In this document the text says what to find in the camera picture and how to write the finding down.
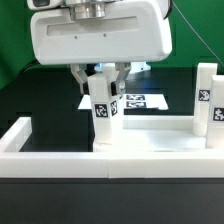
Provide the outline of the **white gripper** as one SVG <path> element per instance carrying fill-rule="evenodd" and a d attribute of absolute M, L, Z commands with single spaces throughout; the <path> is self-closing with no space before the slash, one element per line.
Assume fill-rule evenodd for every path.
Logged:
<path fill-rule="evenodd" d="M 171 53 L 172 6 L 173 0 L 29 0 L 35 57 L 43 65 L 71 64 L 81 94 L 89 94 L 85 64 L 116 63 L 111 94 L 123 96 L 129 62 Z"/>

